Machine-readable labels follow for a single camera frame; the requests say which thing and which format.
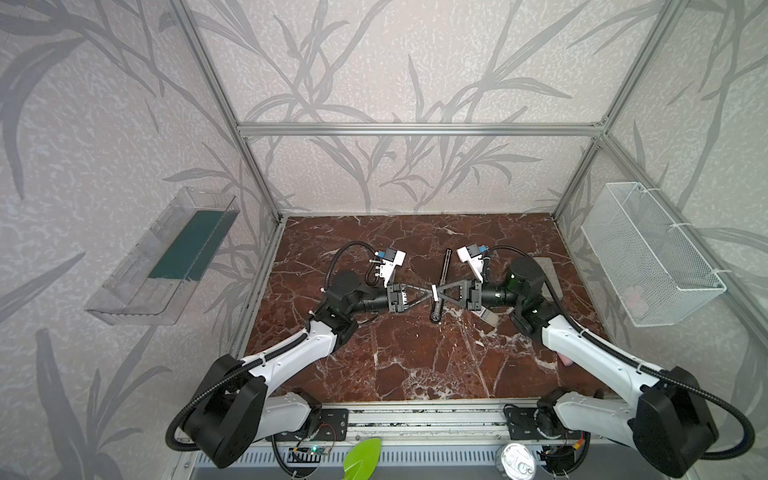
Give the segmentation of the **red white staples box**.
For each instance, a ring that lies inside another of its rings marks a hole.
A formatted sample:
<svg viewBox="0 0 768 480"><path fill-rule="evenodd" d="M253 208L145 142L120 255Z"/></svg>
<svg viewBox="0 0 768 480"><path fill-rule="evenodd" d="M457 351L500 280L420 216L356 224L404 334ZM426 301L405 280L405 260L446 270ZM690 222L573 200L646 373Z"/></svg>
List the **red white staples box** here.
<svg viewBox="0 0 768 480"><path fill-rule="evenodd" d="M499 315L491 310L482 309L478 314L479 318L487 325L497 328L499 324Z"/></svg>

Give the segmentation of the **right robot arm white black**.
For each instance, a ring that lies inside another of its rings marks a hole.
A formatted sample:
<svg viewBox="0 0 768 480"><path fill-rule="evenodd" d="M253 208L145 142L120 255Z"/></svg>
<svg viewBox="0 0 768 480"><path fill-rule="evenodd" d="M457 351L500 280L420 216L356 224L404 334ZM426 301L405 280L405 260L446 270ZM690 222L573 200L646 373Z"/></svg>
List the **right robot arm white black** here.
<svg viewBox="0 0 768 480"><path fill-rule="evenodd" d="M576 322L539 263L514 259L507 278L485 280L489 258L471 258L474 277L434 286L435 298L470 311L511 308L517 329L572 361L617 399L587 397L575 391L552 394L546 407L568 430L596 434L635 449L660 473L681 478L699 460L726 461L748 453L756 431L748 417L722 398L703 390L681 367L666 370L616 347Z"/></svg>

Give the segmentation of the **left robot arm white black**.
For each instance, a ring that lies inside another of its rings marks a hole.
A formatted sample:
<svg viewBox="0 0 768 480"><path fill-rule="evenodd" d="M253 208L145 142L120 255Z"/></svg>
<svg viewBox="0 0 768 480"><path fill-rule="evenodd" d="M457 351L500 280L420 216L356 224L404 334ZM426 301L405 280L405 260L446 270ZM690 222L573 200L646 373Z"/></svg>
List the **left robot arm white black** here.
<svg viewBox="0 0 768 480"><path fill-rule="evenodd" d="M410 285L369 285L350 270L327 276L323 297L305 326L277 345L236 359L226 354L209 368L164 436L177 452L201 451L220 469L258 440L309 427L319 404L306 395L275 391L314 362L345 346L359 328L358 313L402 313Z"/></svg>

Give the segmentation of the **purple pink hand rake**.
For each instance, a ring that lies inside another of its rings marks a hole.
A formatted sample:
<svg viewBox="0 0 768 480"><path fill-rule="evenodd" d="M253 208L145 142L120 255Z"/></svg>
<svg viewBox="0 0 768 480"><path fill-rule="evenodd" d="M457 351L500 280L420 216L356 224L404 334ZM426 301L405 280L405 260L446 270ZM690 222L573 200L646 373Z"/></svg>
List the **purple pink hand rake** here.
<svg viewBox="0 0 768 480"><path fill-rule="evenodd" d="M563 363L564 366L571 366L574 364L574 362L570 358L560 353L558 353L558 358L560 359L560 361Z"/></svg>

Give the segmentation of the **pink item in basket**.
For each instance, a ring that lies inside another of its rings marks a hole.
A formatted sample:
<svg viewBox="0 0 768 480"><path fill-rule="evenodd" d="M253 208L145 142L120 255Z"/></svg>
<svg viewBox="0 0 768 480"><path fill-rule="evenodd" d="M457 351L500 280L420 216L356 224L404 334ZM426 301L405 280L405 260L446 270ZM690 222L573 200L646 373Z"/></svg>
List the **pink item in basket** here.
<svg viewBox="0 0 768 480"><path fill-rule="evenodd" d="M643 318L650 310L642 286L627 288L622 294L622 301L628 314L634 319Z"/></svg>

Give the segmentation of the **small green circuit board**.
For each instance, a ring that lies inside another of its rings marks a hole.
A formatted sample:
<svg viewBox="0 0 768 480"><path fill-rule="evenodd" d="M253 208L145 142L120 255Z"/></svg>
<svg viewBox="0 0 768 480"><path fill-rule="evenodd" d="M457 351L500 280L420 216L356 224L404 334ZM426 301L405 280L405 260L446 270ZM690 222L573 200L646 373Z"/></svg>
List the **small green circuit board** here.
<svg viewBox="0 0 768 480"><path fill-rule="evenodd" d="M304 457L328 456L331 454L333 448L333 444L299 444L291 450L291 454L299 459Z"/></svg>

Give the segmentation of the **green leaf sticker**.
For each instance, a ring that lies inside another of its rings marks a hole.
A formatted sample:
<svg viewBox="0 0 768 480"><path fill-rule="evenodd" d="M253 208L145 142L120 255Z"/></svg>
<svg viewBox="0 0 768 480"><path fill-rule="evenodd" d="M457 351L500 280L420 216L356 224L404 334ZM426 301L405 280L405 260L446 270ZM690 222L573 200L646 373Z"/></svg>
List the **green leaf sticker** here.
<svg viewBox="0 0 768 480"><path fill-rule="evenodd" d="M372 477L382 450L380 438L370 438L355 445L343 461L343 480L368 480Z"/></svg>

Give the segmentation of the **round silver can lid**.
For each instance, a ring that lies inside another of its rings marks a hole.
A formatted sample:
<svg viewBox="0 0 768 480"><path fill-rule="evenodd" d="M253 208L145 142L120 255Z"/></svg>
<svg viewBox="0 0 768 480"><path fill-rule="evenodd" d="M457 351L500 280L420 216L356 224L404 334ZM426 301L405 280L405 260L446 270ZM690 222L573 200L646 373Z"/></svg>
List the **round silver can lid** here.
<svg viewBox="0 0 768 480"><path fill-rule="evenodd" d="M533 480L536 475L536 462L531 451L516 442L497 450L495 467L506 480Z"/></svg>

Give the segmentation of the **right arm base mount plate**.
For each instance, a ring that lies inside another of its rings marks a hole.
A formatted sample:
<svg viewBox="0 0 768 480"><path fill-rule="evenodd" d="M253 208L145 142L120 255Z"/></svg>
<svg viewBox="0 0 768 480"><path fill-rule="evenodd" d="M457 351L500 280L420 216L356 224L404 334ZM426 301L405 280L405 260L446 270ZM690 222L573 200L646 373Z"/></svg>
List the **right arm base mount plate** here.
<svg viewBox="0 0 768 480"><path fill-rule="evenodd" d="M536 421L537 409L535 407L520 407L514 404L506 404L502 413L506 420L506 426L511 440L515 441L541 441L545 436L538 429Z"/></svg>

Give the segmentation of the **clear plastic wall tray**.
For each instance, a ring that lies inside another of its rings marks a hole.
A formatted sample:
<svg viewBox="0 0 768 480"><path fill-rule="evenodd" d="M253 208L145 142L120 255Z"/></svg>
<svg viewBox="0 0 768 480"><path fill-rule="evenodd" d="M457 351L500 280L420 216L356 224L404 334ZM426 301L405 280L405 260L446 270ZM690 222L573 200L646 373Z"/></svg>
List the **clear plastic wall tray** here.
<svg viewBox="0 0 768 480"><path fill-rule="evenodd" d="M176 324L239 213L233 194L181 188L85 311L111 326Z"/></svg>

